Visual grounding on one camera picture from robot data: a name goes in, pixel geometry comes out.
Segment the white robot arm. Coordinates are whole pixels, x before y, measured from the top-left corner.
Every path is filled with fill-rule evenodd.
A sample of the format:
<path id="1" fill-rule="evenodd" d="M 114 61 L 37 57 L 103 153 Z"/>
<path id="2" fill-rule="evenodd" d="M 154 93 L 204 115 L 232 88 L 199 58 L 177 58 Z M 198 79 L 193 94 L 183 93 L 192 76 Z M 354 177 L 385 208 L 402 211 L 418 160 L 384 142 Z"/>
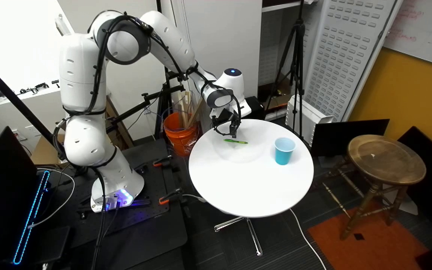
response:
<path id="1" fill-rule="evenodd" d="M 243 73 L 228 67 L 213 76 L 199 67 L 190 43 L 160 12 L 139 18 L 126 12 L 97 13 L 84 33 L 63 37 L 60 49 L 60 97 L 67 112 L 66 159 L 93 168 L 90 210 L 102 213 L 130 205 L 144 189 L 144 177 L 130 168 L 106 135 L 106 64 L 132 64 L 154 55 L 166 69 L 195 85 L 214 124 L 228 123 L 234 136 L 241 118 L 250 114 L 243 96 Z"/>

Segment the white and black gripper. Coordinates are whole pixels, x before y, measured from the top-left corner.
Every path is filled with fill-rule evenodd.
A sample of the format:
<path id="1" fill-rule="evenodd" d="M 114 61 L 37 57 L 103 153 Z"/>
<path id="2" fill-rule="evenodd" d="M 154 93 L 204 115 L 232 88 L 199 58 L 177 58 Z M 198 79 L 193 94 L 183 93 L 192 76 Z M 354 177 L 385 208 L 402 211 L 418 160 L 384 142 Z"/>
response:
<path id="1" fill-rule="evenodd" d="M 238 126 L 241 123 L 241 114 L 234 109 L 222 108 L 222 109 L 213 109 L 210 112 L 210 120 L 213 129 L 222 135 L 222 130 L 219 129 L 220 124 L 228 123 L 226 135 L 231 135 L 231 138 L 237 138 Z"/>

